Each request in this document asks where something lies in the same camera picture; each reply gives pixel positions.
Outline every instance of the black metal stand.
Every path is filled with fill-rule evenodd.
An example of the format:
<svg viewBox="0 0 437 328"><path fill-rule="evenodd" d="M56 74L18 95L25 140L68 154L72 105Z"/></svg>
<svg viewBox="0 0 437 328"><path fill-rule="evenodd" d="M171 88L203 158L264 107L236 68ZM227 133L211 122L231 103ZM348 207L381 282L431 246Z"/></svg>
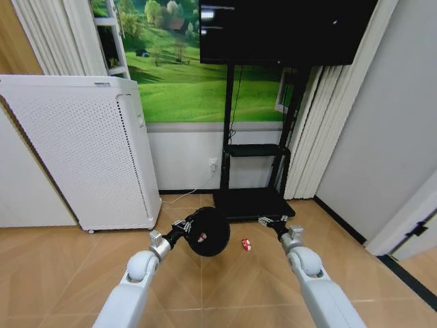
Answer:
<svg viewBox="0 0 437 328"><path fill-rule="evenodd" d="M220 190L214 192L213 195L216 207L228 220L257 221L259 217L280 219L284 215L287 217L293 217L295 215L293 209L283 199L291 157L290 150L287 148L287 141L294 130L310 70L310 67L298 69L298 75L278 145L229 145L229 125L231 122L232 91L234 88L234 65L228 64ZM268 187L229 189L231 156L274 156ZM276 190L276 183L282 158L284 158L284 163L278 192Z"/></svg>

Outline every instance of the black round object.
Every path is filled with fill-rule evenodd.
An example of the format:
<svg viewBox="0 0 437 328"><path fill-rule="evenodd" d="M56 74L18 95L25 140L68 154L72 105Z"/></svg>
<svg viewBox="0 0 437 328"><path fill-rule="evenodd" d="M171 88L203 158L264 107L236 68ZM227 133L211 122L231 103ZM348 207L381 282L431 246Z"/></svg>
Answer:
<svg viewBox="0 0 437 328"><path fill-rule="evenodd" d="M215 256L225 249L231 229L226 217L219 210L202 207L185 221L191 223L190 232L185 239L197 254Z"/></svg>

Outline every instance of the stand base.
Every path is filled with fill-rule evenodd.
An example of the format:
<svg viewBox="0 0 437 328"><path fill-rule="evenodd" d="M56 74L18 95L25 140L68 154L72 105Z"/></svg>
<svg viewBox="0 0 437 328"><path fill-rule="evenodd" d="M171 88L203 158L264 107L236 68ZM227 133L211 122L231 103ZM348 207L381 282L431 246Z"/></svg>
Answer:
<svg viewBox="0 0 437 328"><path fill-rule="evenodd" d="M273 188L218 190L214 203L229 222L257 221L259 217L280 219L296 213Z"/></svg>

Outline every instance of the black tv screen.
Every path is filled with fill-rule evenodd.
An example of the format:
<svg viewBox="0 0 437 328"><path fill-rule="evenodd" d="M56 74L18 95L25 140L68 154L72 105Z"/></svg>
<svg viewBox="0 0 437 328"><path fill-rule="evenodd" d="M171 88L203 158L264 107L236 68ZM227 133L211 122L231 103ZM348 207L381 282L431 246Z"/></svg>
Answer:
<svg viewBox="0 0 437 328"><path fill-rule="evenodd" d="M200 1L200 62L347 65L377 0Z"/></svg>

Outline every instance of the floor tile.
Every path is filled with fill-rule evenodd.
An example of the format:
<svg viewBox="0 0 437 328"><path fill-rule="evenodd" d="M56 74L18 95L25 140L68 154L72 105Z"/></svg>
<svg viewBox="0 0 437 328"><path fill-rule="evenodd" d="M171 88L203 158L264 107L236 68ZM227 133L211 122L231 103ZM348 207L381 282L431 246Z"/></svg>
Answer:
<svg viewBox="0 0 437 328"><path fill-rule="evenodd" d="M85 328L92 327L97 319L97 314L85 315L52 315L47 316L39 328Z"/></svg>
<svg viewBox="0 0 437 328"><path fill-rule="evenodd" d="M163 200L163 208L199 208L201 206L200 194L190 194L184 196L180 200L176 200L180 196L182 195L161 195L161 199Z"/></svg>
<svg viewBox="0 0 437 328"><path fill-rule="evenodd" d="M437 314L421 299L364 301L354 306L368 327L437 327Z"/></svg>
<svg viewBox="0 0 437 328"><path fill-rule="evenodd" d="M398 262L401 267L437 295L437 247Z"/></svg>
<svg viewBox="0 0 437 328"><path fill-rule="evenodd" d="M162 207L158 231L167 233L172 222L212 200L190 196ZM304 227L305 245L319 253L369 327L437 326L435 312L314 201L290 204L296 216L287 226ZM242 238L251 241L251 251L243 249ZM148 245L147 230L89 235L78 228L0 229L0 328L90 327L129 258ZM274 231L233 223L218 256L201 258L182 238L161 263L140 327L202 323L314 327Z"/></svg>
<svg viewBox="0 0 437 328"><path fill-rule="evenodd" d="M138 327L141 328L200 328L201 310L146 312Z"/></svg>
<svg viewBox="0 0 437 328"><path fill-rule="evenodd" d="M257 306L203 310L205 328L315 327L305 306Z"/></svg>
<svg viewBox="0 0 437 328"><path fill-rule="evenodd" d="M214 206L214 199L212 198L212 194L211 193L202 193L200 195L200 204L202 207Z"/></svg>
<svg viewBox="0 0 437 328"><path fill-rule="evenodd" d="M4 318L0 319L0 328L38 328L42 318Z"/></svg>
<svg viewBox="0 0 437 328"><path fill-rule="evenodd" d="M0 254L0 290L7 291L0 316L48 313L99 239L78 228L41 231L28 243L9 243ZM20 234L16 230L9 237Z"/></svg>

